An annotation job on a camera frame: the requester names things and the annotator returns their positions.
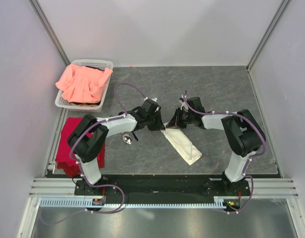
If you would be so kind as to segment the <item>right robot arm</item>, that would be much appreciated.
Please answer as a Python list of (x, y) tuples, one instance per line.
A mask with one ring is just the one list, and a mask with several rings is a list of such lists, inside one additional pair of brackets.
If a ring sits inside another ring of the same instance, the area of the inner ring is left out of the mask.
[(222, 192), (232, 195), (239, 189), (238, 182), (246, 175), (252, 157), (262, 146), (266, 148), (266, 137), (262, 129), (247, 109), (235, 113), (206, 112), (199, 97), (181, 99), (182, 106), (177, 108), (166, 128), (185, 129), (194, 124), (201, 129), (217, 129), (225, 132), (232, 150), (228, 167), (224, 171), (227, 179), (221, 182)]

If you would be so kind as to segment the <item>white cloth napkin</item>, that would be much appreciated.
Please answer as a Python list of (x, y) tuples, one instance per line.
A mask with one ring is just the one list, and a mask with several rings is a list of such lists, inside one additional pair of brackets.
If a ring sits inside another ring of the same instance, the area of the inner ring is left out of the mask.
[(167, 127), (167, 123), (164, 126), (165, 130), (162, 130), (161, 133), (189, 166), (202, 157), (202, 153), (181, 129)]

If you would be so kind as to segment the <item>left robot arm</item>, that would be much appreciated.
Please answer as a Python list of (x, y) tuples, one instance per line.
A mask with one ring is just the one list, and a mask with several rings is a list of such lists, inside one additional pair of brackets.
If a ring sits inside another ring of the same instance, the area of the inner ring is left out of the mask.
[(147, 127), (150, 131), (165, 130), (161, 118), (161, 106), (152, 99), (146, 99), (139, 107), (114, 117), (96, 118), (85, 115), (67, 140), (69, 157), (76, 162), (81, 177), (86, 181), (86, 190), (97, 195), (103, 183), (97, 156), (105, 140), (116, 134), (134, 132)]

